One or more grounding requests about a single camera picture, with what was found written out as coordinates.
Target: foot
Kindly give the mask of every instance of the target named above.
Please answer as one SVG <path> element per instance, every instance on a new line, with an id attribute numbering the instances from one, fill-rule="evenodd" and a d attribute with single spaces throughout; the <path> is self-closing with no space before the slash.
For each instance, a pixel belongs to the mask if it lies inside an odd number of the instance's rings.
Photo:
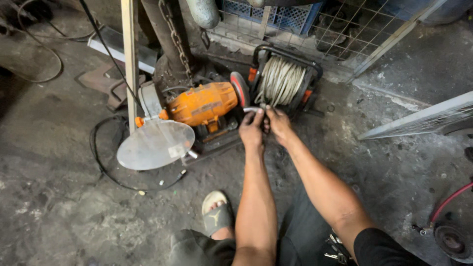
<path id="1" fill-rule="evenodd" d="M 225 204 L 223 201 L 214 202 L 212 206 L 210 206 L 209 211 L 222 206 Z M 220 228 L 217 232 L 213 233 L 211 236 L 212 239 L 215 240 L 223 240 L 223 239 L 235 239 L 235 232 L 231 226 Z"/>

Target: jordan logo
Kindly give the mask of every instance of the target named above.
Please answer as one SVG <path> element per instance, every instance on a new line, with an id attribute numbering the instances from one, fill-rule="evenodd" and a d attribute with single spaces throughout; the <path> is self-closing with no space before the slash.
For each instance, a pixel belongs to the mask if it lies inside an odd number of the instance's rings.
<path id="1" fill-rule="evenodd" d="M 209 215 L 209 217 L 212 217 L 215 220 L 215 226 L 217 226 L 217 222 L 219 221 L 220 211 L 221 210 L 219 210 L 215 215 Z"/>

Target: wire mesh fence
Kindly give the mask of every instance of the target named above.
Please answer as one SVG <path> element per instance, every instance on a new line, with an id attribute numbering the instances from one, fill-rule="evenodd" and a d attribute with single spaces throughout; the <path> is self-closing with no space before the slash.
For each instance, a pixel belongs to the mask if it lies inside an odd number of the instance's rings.
<path id="1" fill-rule="evenodd" d="M 413 22 L 387 12 L 389 1 L 341 0 L 259 9 L 244 0 L 221 0 L 221 22 L 209 31 L 251 46 L 269 43 L 299 51 L 353 75 L 402 25 Z"/>

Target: chain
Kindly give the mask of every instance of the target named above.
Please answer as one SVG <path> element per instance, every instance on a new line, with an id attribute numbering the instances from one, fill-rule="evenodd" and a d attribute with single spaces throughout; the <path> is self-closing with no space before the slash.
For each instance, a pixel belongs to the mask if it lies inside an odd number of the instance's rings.
<path id="1" fill-rule="evenodd" d="M 181 37 L 179 36 L 179 34 L 177 34 L 174 21 L 172 20 L 173 16 L 169 4 L 165 3 L 164 0 L 159 0 L 158 5 L 159 9 L 161 10 L 161 13 L 163 14 L 164 20 L 167 22 L 167 25 L 171 30 L 171 39 L 173 40 L 174 46 L 176 46 L 177 50 L 179 51 L 179 59 L 181 59 L 181 63 L 185 67 L 185 74 L 189 79 L 192 79 L 192 72 L 189 66 L 189 58 L 184 53 Z"/>

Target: toe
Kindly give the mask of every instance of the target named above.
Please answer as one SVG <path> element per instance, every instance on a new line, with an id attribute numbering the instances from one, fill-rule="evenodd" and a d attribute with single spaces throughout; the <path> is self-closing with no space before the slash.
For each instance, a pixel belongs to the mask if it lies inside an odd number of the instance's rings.
<path id="1" fill-rule="evenodd" d="M 216 207 L 217 207 L 217 204 L 216 204 L 216 203 L 212 204 L 212 206 L 210 206 L 210 208 L 209 208 L 209 211 L 215 209 Z"/>

